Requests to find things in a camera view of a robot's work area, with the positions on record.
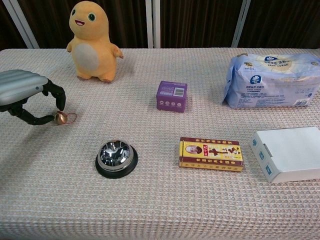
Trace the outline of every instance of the brown curtain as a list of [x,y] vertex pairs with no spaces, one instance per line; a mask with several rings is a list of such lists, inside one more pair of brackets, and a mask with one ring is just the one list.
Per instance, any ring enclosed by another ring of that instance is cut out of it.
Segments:
[[2,0],[0,0],[0,23],[0,51],[27,47]]
[[[66,48],[72,8],[81,0],[18,0],[40,48]],[[110,41],[119,48],[147,48],[145,0],[94,0],[106,12]]]
[[162,0],[161,47],[230,47],[242,0]]
[[320,0],[251,0],[239,48],[320,48]]

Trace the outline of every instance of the stuffed animal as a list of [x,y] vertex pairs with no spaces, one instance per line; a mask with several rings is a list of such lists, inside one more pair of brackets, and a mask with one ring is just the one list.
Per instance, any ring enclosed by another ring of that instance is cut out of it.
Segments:
[[98,77],[110,83],[116,75],[116,58],[123,53],[109,39],[105,11],[92,1],[81,1],[71,11],[69,26],[74,38],[66,47],[72,53],[76,74],[82,79]]

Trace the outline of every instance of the purple box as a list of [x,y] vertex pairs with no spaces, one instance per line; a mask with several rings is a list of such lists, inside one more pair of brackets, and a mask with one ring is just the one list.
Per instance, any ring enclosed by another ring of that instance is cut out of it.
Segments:
[[187,101],[186,83],[161,81],[156,93],[156,108],[183,113]]

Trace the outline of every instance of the small bell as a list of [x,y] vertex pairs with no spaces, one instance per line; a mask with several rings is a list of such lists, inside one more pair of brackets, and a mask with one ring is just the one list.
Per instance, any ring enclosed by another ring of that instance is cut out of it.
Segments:
[[54,121],[58,125],[65,124],[68,121],[68,115],[63,111],[57,111],[56,114],[54,115]]

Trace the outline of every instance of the plush toy belly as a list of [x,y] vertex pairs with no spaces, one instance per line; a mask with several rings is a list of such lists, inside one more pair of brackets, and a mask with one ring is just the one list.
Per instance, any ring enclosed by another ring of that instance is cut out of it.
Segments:
[[74,49],[75,63],[88,72],[99,67],[99,58],[96,50],[89,44],[80,43]]

